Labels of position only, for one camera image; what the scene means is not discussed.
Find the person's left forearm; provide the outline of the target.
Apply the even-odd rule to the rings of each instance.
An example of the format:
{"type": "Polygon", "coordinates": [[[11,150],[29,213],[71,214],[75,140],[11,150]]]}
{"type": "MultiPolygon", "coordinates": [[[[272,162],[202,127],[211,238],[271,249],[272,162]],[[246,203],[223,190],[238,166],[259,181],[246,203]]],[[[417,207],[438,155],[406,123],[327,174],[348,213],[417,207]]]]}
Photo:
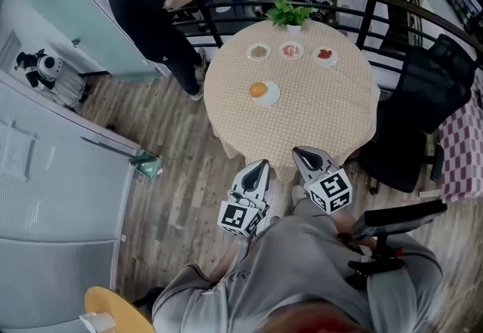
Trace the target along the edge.
{"type": "Polygon", "coordinates": [[[239,259],[245,256],[247,248],[247,240],[242,238],[235,238],[232,244],[226,250],[224,255],[216,267],[212,270],[208,276],[208,280],[212,283],[221,281],[227,273],[232,269],[239,259]]]}

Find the green potted plant white pot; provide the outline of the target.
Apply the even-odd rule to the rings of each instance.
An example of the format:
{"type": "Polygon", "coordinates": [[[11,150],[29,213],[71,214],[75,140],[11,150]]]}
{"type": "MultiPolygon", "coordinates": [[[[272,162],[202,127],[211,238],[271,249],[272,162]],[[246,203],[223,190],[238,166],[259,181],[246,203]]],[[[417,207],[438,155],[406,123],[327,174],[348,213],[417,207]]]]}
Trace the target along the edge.
{"type": "Polygon", "coordinates": [[[267,11],[266,16],[273,26],[285,28],[289,35],[298,36],[302,32],[303,24],[309,19],[312,12],[313,8],[294,7],[287,0],[279,0],[267,11]]]}

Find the small plate of red food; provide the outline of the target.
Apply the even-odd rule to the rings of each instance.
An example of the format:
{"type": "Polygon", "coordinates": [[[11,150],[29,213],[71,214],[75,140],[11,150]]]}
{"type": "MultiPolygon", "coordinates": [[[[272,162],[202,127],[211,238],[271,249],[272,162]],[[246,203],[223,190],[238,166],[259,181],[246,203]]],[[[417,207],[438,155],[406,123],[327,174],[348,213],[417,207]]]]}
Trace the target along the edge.
{"type": "Polygon", "coordinates": [[[339,61],[337,52],[333,48],[325,46],[316,48],[312,52],[312,56],[318,64],[327,68],[336,66],[339,61]]]}

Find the person's right white shoe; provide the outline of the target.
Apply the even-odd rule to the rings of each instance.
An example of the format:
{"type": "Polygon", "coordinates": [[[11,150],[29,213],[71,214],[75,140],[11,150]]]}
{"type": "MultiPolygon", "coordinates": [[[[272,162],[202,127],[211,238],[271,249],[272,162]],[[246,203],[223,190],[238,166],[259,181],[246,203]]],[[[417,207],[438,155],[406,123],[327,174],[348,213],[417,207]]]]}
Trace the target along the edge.
{"type": "Polygon", "coordinates": [[[292,208],[295,209],[297,204],[304,200],[307,199],[307,192],[301,185],[294,185],[291,191],[291,198],[292,198],[292,208]]]}

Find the person's right forearm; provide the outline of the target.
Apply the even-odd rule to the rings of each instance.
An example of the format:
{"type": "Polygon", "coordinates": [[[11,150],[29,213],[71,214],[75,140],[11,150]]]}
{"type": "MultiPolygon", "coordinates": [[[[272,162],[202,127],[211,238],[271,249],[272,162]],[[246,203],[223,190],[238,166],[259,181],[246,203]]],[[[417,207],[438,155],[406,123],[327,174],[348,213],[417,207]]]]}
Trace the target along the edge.
{"type": "Polygon", "coordinates": [[[340,239],[352,238],[352,229],[356,223],[356,219],[350,211],[342,208],[330,214],[330,219],[333,221],[337,229],[337,236],[340,239]]]}

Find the plate with orange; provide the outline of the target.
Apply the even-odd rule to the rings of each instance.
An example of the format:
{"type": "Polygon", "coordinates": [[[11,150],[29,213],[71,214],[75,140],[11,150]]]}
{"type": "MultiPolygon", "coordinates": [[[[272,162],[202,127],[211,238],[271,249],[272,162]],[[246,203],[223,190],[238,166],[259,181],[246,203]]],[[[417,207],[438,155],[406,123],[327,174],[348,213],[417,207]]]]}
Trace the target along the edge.
{"type": "Polygon", "coordinates": [[[281,95],[280,89],[277,86],[277,84],[274,82],[265,81],[263,83],[265,83],[268,87],[267,93],[262,97],[258,97],[258,98],[251,97],[251,99],[254,103],[256,103],[259,106],[263,106],[263,107],[274,106],[278,102],[278,99],[280,98],[280,95],[281,95]]]}

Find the small plate of grains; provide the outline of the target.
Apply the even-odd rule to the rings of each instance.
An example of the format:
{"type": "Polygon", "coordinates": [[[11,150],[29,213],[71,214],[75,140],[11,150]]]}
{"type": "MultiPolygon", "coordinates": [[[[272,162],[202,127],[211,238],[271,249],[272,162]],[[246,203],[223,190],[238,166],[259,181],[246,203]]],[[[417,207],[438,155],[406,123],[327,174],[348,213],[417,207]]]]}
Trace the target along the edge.
{"type": "Polygon", "coordinates": [[[270,57],[272,49],[263,42],[253,43],[246,49],[246,57],[253,62],[262,62],[270,57]]]}

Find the yellow checked cloth round table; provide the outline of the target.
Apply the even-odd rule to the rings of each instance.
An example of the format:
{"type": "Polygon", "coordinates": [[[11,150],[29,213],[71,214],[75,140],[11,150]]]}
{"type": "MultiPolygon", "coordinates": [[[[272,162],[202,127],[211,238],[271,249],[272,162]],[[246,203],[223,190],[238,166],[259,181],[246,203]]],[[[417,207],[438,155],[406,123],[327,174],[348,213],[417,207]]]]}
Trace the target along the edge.
{"type": "Polygon", "coordinates": [[[296,168],[291,151],[296,146],[325,150],[343,164],[375,133],[380,90],[371,65],[342,33],[308,20],[292,36],[269,21],[255,23],[230,38],[214,55],[205,78],[204,102],[215,135],[228,157],[244,156],[246,162],[267,159],[277,178],[289,182],[296,168]],[[278,47],[296,41],[304,47],[299,60],[282,59],[278,47]],[[263,42],[270,57],[253,62],[246,49],[263,42]],[[333,48],[339,57],[327,68],[312,52],[333,48]],[[254,103],[249,87],[274,82],[280,89],[271,107],[254,103]]]}

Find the white cup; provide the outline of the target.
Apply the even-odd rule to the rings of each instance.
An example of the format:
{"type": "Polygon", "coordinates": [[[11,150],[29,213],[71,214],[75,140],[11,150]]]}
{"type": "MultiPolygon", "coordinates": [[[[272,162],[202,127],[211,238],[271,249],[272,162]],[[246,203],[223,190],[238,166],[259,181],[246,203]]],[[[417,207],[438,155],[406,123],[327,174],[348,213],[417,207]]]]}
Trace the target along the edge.
{"type": "Polygon", "coordinates": [[[115,321],[109,313],[86,313],[79,319],[89,333],[115,333],[115,321]]]}

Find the purple checked cloth table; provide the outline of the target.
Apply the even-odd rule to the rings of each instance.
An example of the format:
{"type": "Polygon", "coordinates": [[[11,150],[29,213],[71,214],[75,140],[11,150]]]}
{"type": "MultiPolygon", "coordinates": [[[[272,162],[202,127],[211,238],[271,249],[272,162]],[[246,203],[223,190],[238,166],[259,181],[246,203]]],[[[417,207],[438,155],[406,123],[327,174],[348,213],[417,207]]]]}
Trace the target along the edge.
{"type": "Polygon", "coordinates": [[[468,103],[440,126],[444,150],[442,182],[435,190],[419,192],[421,199],[443,202],[483,198],[483,71],[478,69],[468,103]]]}

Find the black mesh office chair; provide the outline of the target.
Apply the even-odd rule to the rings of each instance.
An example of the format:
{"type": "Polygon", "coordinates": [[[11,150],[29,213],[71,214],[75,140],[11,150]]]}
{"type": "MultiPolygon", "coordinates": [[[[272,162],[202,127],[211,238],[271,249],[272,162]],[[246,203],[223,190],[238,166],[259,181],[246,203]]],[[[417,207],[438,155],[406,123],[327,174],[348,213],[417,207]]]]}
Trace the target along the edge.
{"type": "Polygon", "coordinates": [[[423,165],[431,165],[431,180],[440,179],[444,150],[437,144],[427,155],[427,137],[469,102],[475,70],[476,62],[447,35],[428,49],[410,48],[395,90],[378,103],[376,133],[358,155],[373,181],[370,193],[381,184],[413,192],[423,165]]]}

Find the black round stool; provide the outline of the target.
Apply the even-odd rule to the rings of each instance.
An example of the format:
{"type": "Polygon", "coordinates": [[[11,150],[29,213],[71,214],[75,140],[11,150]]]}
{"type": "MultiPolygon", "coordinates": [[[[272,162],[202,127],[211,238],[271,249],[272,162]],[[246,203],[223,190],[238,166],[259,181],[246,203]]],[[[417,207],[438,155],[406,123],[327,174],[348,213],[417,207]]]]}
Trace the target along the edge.
{"type": "Polygon", "coordinates": [[[152,311],[155,301],[162,294],[165,289],[163,287],[154,287],[142,297],[132,302],[136,308],[144,307],[149,312],[152,311]]]}

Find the person's grey clothing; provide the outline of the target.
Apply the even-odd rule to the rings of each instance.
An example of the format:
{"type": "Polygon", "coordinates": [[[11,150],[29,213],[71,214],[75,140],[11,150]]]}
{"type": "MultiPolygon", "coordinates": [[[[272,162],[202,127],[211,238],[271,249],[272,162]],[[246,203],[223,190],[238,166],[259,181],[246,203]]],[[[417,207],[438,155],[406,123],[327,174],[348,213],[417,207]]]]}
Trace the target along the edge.
{"type": "Polygon", "coordinates": [[[155,333],[416,333],[443,275],[435,255],[393,235],[404,266],[349,284],[350,262],[367,257],[345,245],[308,198],[247,244],[219,282],[185,266],[155,301],[155,333]]]}

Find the white pleated stand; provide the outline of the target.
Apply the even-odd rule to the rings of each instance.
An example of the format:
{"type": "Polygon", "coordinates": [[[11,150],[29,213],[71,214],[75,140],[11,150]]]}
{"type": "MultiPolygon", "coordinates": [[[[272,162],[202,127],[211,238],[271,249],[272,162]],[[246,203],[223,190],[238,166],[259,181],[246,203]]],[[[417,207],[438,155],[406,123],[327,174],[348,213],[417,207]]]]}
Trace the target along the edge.
{"type": "Polygon", "coordinates": [[[57,104],[70,109],[78,109],[90,91],[90,85],[78,74],[62,70],[56,77],[52,97],[57,104]]]}

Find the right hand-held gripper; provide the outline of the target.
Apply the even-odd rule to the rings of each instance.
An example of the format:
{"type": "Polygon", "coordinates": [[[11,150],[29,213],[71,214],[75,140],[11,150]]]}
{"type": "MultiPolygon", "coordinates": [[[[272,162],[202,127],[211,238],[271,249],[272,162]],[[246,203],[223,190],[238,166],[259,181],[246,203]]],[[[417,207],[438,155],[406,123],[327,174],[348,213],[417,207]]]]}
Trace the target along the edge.
{"type": "Polygon", "coordinates": [[[303,187],[309,199],[322,211],[333,214],[351,204],[349,178],[327,152],[312,146],[296,146],[292,149],[292,157],[306,182],[303,187]]]}

